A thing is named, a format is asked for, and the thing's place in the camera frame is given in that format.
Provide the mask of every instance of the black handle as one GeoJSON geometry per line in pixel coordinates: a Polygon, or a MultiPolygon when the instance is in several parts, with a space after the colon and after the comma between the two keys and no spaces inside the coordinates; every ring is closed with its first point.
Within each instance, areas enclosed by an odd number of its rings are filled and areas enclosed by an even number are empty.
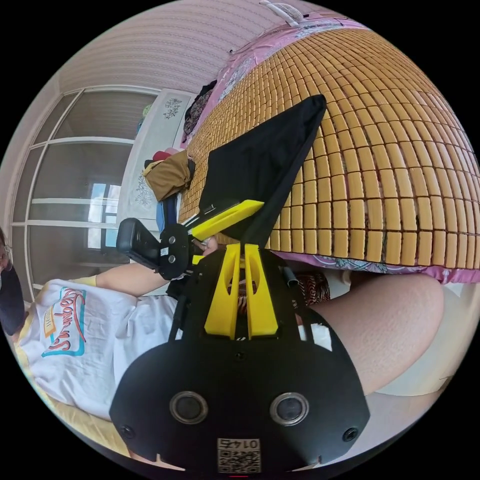
{"type": "Polygon", "coordinates": [[[116,249],[144,267],[157,271],[162,244],[137,218],[126,218],[118,227],[116,249]]]}

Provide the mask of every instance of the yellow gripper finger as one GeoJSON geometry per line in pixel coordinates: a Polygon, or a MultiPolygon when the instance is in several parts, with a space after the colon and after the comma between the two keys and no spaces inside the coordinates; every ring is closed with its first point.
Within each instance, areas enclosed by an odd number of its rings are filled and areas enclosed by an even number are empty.
{"type": "Polygon", "coordinates": [[[249,340],[252,337],[275,335],[279,326],[258,245],[245,245],[245,280],[249,340]]]}
{"type": "Polygon", "coordinates": [[[240,244],[227,245],[210,311],[205,322],[209,335],[220,335],[235,339],[239,304],[240,244]]]}
{"type": "Polygon", "coordinates": [[[191,233],[191,235],[197,240],[203,242],[208,237],[216,235],[222,230],[251,217],[253,214],[257,213],[263,205],[264,203],[262,201],[244,200],[238,205],[205,220],[200,225],[194,226],[189,233],[191,233]]]}

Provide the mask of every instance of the qr code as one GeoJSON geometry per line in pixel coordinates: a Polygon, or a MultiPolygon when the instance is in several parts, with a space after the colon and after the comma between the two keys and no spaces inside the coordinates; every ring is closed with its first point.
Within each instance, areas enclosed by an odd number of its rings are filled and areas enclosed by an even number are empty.
{"type": "Polygon", "coordinates": [[[257,474],[261,472],[260,441],[218,439],[218,472],[222,474],[257,474]]]}

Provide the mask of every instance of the white t-shirt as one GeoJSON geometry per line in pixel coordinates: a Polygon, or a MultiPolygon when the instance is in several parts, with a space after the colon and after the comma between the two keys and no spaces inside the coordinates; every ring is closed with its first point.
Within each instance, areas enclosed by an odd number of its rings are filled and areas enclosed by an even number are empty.
{"type": "MultiPolygon", "coordinates": [[[[127,368],[168,341],[176,305],[167,295],[136,298],[98,288],[95,277],[52,280],[31,305],[16,348],[47,395],[109,420],[127,368]]],[[[299,331],[305,340],[302,326],[299,331]]],[[[312,333],[317,345],[331,350],[327,327],[312,325],[312,333]]]]}

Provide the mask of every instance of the person's leg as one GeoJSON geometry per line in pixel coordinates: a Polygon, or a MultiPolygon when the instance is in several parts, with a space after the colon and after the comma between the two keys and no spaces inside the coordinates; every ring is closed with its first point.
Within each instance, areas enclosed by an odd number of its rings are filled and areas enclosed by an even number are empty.
{"type": "Polygon", "coordinates": [[[427,350],[442,320],[444,298],[442,286],[427,275],[381,275],[311,308],[340,338],[368,395],[427,350]]]}

